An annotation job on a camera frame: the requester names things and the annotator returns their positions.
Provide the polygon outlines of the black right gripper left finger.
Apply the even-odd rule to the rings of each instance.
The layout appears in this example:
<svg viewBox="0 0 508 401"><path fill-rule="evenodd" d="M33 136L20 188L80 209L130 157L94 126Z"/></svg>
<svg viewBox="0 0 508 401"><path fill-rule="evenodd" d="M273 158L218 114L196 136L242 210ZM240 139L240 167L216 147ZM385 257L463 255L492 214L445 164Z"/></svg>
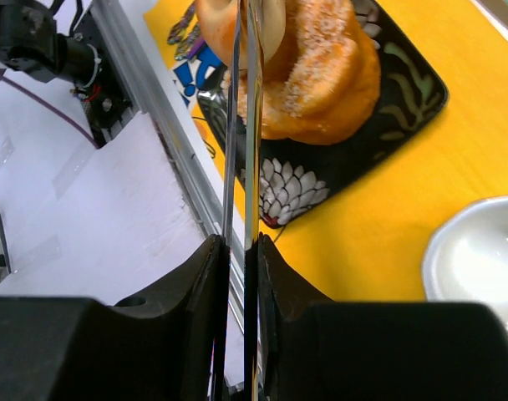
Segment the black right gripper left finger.
<svg viewBox="0 0 508 401"><path fill-rule="evenodd" d="M0 400L203 400L215 337L219 236L106 306L0 297Z"/></svg>

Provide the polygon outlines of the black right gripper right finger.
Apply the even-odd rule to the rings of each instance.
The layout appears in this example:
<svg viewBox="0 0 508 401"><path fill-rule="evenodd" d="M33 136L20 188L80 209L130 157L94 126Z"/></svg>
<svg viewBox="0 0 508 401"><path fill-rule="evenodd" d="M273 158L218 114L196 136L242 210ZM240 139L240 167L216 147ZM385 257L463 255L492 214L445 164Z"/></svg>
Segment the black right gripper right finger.
<svg viewBox="0 0 508 401"><path fill-rule="evenodd" d="M508 400L508 337L471 302L336 302L258 248L263 388L272 400Z"/></svg>

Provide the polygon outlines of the sugared twisted donut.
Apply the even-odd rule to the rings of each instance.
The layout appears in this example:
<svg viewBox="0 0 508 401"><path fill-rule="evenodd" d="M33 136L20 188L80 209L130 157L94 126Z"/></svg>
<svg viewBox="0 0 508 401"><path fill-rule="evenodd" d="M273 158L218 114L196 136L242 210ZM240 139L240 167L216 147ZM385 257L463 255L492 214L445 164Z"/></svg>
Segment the sugared twisted donut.
<svg viewBox="0 0 508 401"><path fill-rule="evenodd" d="M380 62L350 1L263 1L262 138L335 145L372 115Z"/></svg>

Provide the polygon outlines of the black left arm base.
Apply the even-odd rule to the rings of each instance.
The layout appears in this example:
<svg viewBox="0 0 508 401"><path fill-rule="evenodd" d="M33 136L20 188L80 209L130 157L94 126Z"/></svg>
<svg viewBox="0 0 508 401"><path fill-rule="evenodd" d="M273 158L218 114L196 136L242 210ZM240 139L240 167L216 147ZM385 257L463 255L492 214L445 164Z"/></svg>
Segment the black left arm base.
<svg viewBox="0 0 508 401"><path fill-rule="evenodd" d="M0 82L9 69L48 83L71 84L88 121L81 129L97 149L110 142L133 114L133 103L92 13L82 2L67 33L58 31L61 1L0 1Z"/></svg>

